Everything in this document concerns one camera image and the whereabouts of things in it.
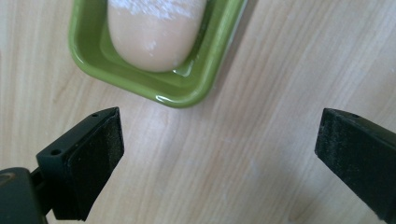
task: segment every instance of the green ceramic dish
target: green ceramic dish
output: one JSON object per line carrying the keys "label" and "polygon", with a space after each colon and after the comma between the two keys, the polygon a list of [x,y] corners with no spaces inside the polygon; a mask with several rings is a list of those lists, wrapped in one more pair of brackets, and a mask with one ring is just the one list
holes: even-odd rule
{"label": "green ceramic dish", "polygon": [[179,68],[142,71],[115,51],[106,21],[106,0],[75,0],[69,47],[88,75],[172,107],[201,101],[212,87],[247,0],[209,0],[194,48]]}

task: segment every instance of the clamp jaw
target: clamp jaw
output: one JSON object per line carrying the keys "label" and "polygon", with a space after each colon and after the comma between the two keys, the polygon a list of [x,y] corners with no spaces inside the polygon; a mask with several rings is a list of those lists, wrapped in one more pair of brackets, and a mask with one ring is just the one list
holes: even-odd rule
{"label": "clamp jaw", "polygon": [[0,171],[0,223],[86,220],[124,152],[120,111],[96,112],[37,155],[38,168]]}

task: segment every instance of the light wood surface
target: light wood surface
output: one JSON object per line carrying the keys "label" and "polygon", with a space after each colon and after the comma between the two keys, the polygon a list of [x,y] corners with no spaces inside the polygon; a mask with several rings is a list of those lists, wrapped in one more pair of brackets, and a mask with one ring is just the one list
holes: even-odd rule
{"label": "light wood surface", "polygon": [[314,148],[324,107],[396,132],[396,1],[250,0],[213,90],[186,109],[81,72],[72,4],[0,1],[0,169],[35,169],[119,106],[125,155],[87,223],[383,223]]}

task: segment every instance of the black bracket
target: black bracket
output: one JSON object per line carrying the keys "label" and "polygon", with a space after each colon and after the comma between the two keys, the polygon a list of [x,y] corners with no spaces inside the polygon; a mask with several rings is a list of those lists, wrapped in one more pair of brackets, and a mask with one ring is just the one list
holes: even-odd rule
{"label": "black bracket", "polygon": [[36,155],[38,168],[0,171],[0,223],[86,220],[124,152],[120,111],[96,112]]}
{"label": "black bracket", "polygon": [[324,109],[315,153],[380,219],[396,223],[396,133]]}

